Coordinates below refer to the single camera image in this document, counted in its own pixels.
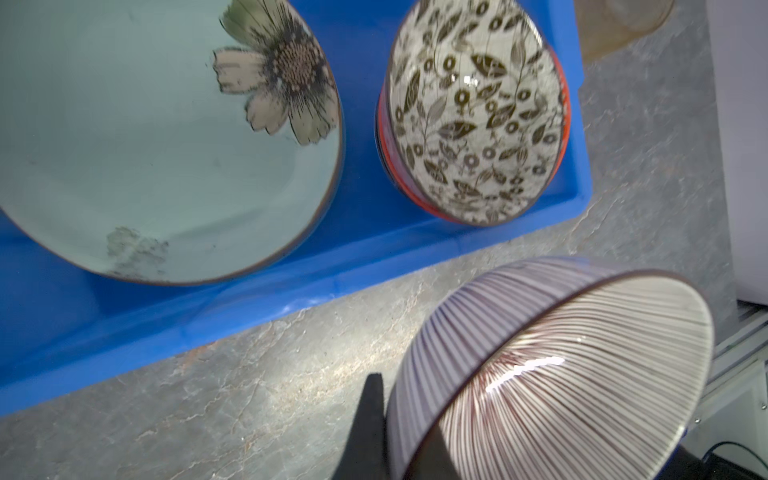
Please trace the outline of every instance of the blue tray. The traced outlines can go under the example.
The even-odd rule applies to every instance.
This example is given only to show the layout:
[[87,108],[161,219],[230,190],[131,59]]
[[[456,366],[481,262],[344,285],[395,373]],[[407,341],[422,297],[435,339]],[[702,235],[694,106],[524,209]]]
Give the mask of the blue tray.
[[0,214],[0,415],[578,215],[591,178],[574,8],[566,0],[520,2],[557,52],[573,102],[560,170],[524,216],[489,229],[445,222],[401,195],[382,169],[374,109],[412,0],[295,0],[328,55],[347,126],[345,170],[325,220],[299,249],[259,273],[212,286],[160,287],[80,270]]

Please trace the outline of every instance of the brown object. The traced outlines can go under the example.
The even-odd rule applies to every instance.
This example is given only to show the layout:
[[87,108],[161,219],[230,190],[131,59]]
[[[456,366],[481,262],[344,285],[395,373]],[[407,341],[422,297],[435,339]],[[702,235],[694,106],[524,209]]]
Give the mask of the brown object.
[[581,58],[590,63],[655,31],[674,0],[574,0]]

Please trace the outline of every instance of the stripe pattern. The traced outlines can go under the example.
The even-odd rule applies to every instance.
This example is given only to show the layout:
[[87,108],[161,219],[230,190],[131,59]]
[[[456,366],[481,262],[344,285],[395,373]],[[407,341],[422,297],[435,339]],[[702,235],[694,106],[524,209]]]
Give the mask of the stripe pattern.
[[500,267],[412,341],[387,411],[392,477],[439,423],[465,480],[652,478],[712,342],[706,303],[666,273],[572,257]]

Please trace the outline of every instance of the gray marble countertop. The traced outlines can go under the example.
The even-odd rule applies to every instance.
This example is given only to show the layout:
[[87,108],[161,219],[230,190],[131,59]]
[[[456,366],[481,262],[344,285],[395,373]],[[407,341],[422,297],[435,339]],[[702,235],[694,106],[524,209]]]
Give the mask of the gray marble countertop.
[[303,310],[0,419],[0,478],[327,478],[369,372],[387,389],[422,320],[494,266],[547,254],[674,270],[737,327],[704,2],[579,91],[594,196],[578,218]]

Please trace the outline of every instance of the black cable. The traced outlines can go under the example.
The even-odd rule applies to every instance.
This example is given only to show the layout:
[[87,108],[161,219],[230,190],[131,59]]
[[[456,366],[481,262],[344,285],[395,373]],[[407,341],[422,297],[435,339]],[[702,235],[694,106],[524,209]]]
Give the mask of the black cable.
[[712,446],[710,447],[710,449],[709,449],[709,450],[707,450],[707,453],[705,453],[705,454],[704,454],[704,456],[701,458],[701,460],[702,460],[704,463],[706,463],[706,462],[707,462],[707,459],[710,457],[710,455],[712,455],[712,453],[715,451],[715,449],[717,449],[718,447],[721,447],[722,445],[735,445],[735,446],[737,446],[737,447],[741,447],[741,448],[742,448],[742,449],[744,449],[744,450],[747,450],[749,453],[751,453],[751,454],[752,454],[752,456],[753,456],[754,458],[757,458],[757,461],[758,461],[758,462],[760,462],[760,463],[762,463],[762,464],[763,464],[763,467],[764,467],[764,468],[766,469],[766,471],[768,472],[768,463],[766,463],[766,462],[765,462],[765,460],[763,460],[763,459],[760,457],[760,455],[758,455],[758,454],[756,454],[755,452],[753,452],[753,451],[752,451],[752,449],[750,449],[750,448],[749,448],[749,447],[747,447],[746,445],[741,445],[739,442],[728,442],[728,441],[725,441],[725,442],[718,442],[718,443],[716,443],[716,444],[712,445]]

